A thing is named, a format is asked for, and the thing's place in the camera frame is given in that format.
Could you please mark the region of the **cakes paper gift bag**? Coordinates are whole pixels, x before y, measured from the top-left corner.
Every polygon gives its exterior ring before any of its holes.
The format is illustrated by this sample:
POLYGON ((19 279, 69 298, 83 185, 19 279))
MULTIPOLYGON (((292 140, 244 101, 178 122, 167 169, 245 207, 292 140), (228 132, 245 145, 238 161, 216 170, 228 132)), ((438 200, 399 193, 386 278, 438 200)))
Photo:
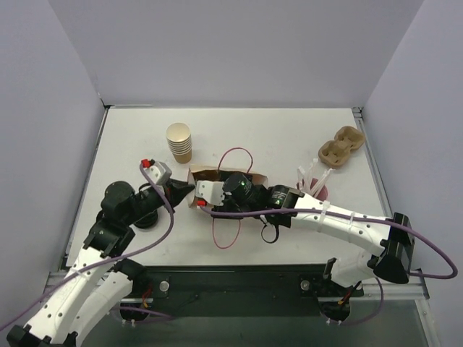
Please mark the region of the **cakes paper gift bag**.
MULTIPOLYGON (((243 147, 232 147, 232 148, 228 149, 221 156, 221 159, 219 160, 217 166, 196 166, 196 165, 191 165, 190 168, 189 168, 189 171, 188 171, 187 182, 190 183, 190 184, 194 184, 195 186, 196 186, 196 182, 200 181, 200 180, 222 181, 222 182, 224 182, 232 173, 239 172, 239 173, 251 175, 252 183, 254 183, 254 184, 263 184, 265 187, 267 187, 268 186, 268 177, 265 176, 265 175, 262 175, 260 173, 254 172, 252 170, 253 164, 254 164, 254 159, 253 159, 253 156, 252 156, 251 152, 248 149, 243 148, 243 147), (231 153, 233 151, 236 151, 236 150, 241 150, 241 151, 245 152, 249 156, 250 163, 249 163, 248 168, 246 170, 237 169, 237 168, 226 168, 225 170, 221 170, 221 166, 222 166, 222 164, 224 162, 225 157, 229 153, 231 153)), ((213 212, 212 209, 214 207, 216 207, 216 206, 209 205, 206 201, 196 198, 195 197, 195 191, 193 193, 191 193, 190 195, 191 195, 191 197, 187 198, 188 206, 191 207, 191 208, 195 208, 195 209, 197 209, 199 211, 203 211, 203 212, 205 212, 206 215, 208 215, 209 217, 212 218, 211 234, 212 234, 212 239, 213 239, 213 243, 215 244, 215 246, 218 249, 222 249, 222 250, 225 250, 225 249, 228 249, 228 248, 232 247, 235 244, 236 240, 238 239, 240 231, 241 231, 241 227, 242 227, 241 219, 240 218, 225 218, 225 220, 228 220, 228 221, 235 220, 236 222, 238 222, 238 224, 237 224, 238 225, 237 233, 234 236, 234 238, 233 238, 233 240, 231 241, 230 244, 228 244, 227 246, 220 245, 218 243, 218 241, 217 241, 216 232, 215 232, 215 221, 216 221, 217 217, 214 216, 214 215, 211 215, 211 213, 213 212)))

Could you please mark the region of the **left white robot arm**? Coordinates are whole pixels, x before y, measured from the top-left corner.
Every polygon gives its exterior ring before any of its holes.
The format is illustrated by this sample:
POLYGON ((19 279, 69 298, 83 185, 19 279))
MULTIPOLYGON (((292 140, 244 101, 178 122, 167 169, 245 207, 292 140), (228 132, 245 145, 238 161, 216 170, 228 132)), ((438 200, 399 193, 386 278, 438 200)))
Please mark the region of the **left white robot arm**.
POLYGON ((124 255, 134 226, 153 225, 160 207, 169 213, 194 186, 175 179, 148 180, 139 190, 125 181, 110 184, 101 211, 61 283, 40 297, 41 309, 7 334, 10 346, 81 346, 88 333, 125 296, 141 296, 146 269, 124 255))

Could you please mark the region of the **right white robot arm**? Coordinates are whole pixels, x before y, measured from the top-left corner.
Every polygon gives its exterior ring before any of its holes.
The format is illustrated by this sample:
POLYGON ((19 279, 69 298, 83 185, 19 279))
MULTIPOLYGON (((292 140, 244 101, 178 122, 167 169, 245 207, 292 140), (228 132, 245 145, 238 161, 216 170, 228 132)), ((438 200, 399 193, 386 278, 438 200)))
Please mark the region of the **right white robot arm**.
POLYGON ((292 187, 254 184, 239 172, 213 187, 205 201, 216 218, 254 217, 275 228, 303 228, 359 247, 361 252, 353 258, 327 262, 320 278, 327 294, 336 295, 373 277, 395 284, 409 281, 415 240, 403 229, 409 225, 405 215, 393 219, 363 215, 292 187))

